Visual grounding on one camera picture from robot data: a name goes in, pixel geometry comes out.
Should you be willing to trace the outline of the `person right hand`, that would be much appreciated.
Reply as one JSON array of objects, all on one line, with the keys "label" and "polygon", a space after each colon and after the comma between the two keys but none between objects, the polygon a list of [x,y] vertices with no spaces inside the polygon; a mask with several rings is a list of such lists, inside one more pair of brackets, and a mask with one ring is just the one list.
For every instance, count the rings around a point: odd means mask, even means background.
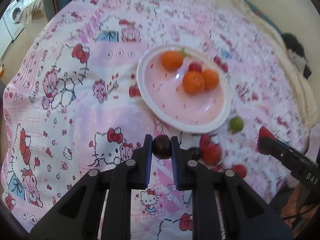
[{"label": "person right hand", "polygon": [[298,218],[311,219],[316,213],[319,205],[304,205],[298,207],[298,200],[302,192],[301,184],[298,184],[290,194],[287,204],[282,208],[280,217],[284,220],[289,228],[292,228],[294,221]]}]

